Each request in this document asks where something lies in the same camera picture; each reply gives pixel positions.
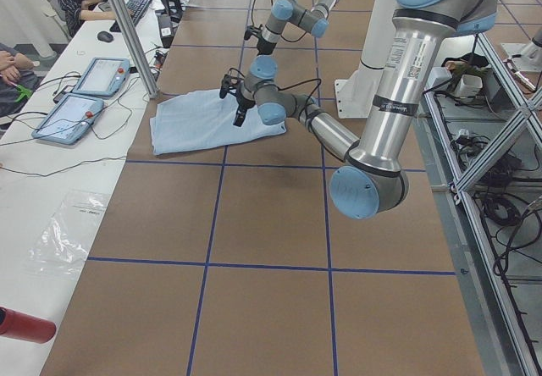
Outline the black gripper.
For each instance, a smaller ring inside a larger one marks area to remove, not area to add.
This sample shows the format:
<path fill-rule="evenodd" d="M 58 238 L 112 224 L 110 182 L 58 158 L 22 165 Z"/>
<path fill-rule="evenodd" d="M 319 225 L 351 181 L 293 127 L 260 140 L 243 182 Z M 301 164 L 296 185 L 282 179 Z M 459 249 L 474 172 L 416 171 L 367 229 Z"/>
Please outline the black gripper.
<path fill-rule="evenodd" d="M 244 40 L 248 41 L 252 36 L 257 38 L 257 50 L 259 55 L 271 55 L 276 47 L 276 34 L 266 26 L 246 27 Z"/>
<path fill-rule="evenodd" d="M 228 94 L 235 97 L 240 108 L 237 108 L 233 125 L 241 127 L 246 119 L 246 110 L 254 107 L 254 101 L 244 89 L 245 76 L 238 69 L 228 69 L 219 88 L 219 97 L 225 99 Z"/>

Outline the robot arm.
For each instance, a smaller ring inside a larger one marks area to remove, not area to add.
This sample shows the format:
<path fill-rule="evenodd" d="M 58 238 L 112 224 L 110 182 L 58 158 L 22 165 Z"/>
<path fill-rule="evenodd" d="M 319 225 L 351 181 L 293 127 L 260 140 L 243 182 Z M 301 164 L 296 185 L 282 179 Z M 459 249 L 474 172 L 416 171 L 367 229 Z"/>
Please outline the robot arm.
<path fill-rule="evenodd" d="M 364 219 L 398 206 L 407 196 L 408 179 L 398 157 L 442 41 L 489 30 L 497 0 L 395 0 L 395 36 L 361 135 L 323 111 L 311 96 L 290 94 L 275 83 L 278 66 L 272 53 L 284 28 L 291 24 L 320 37 L 339 1 L 318 0 L 311 9 L 295 0 L 275 1 L 264 26 L 246 29 L 246 36 L 258 39 L 249 70 L 225 75 L 219 95 L 235 97 L 236 126 L 251 108 L 266 125 L 288 118 L 302 123 L 343 162 L 330 181 L 335 207 L 345 216 Z"/>
<path fill-rule="evenodd" d="M 320 38 L 329 26 L 328 17 L 332 8 L 340 0 L 317 0 L 312 8 L 302 7 L 296 0 L 276 0 L 264 25 L 249 25 L 244 33 L 244 40 L 252 36 L 257 38 L 259 55 L 270 55 L 283 35 L 285 27 L 292 24 L 303 30 L 305 36 L 310 34 Z"/>

